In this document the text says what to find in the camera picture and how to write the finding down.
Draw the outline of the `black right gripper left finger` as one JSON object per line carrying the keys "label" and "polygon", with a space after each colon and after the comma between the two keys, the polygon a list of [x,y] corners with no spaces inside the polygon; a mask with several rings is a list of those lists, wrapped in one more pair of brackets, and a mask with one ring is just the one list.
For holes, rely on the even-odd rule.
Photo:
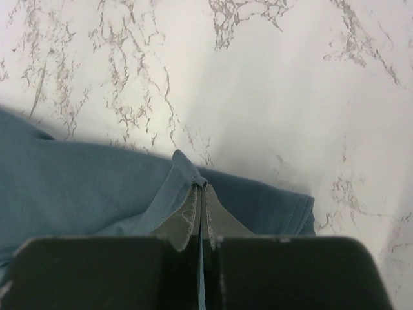
{"label": "black right gripper left finger", "polygon": [[15,254],[2,309],[197,309],[202,190],[145,236],[38,238]]}

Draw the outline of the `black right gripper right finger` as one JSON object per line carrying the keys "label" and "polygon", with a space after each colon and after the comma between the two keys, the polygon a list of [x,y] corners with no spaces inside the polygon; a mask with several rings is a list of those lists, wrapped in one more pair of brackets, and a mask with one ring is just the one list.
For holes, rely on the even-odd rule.
{"label": "black right gripper right finger", "polygon": [[204,309],[392,309],[357,240],[257,235],[203,190]]}

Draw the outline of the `blue t shirt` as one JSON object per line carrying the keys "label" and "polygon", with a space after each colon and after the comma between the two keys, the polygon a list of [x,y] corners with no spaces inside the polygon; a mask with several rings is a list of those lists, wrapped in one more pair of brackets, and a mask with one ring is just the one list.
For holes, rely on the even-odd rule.
{"label": "blue t shirt", "polygon": [[[186,199],[211,186],[222,206],[258,235],[313,236],[314,199],[171,159],[64,142],[1,111],[1,282],[18,249],[38,238],[145,236]],[[199,231],[199,307],[203,238]]]}

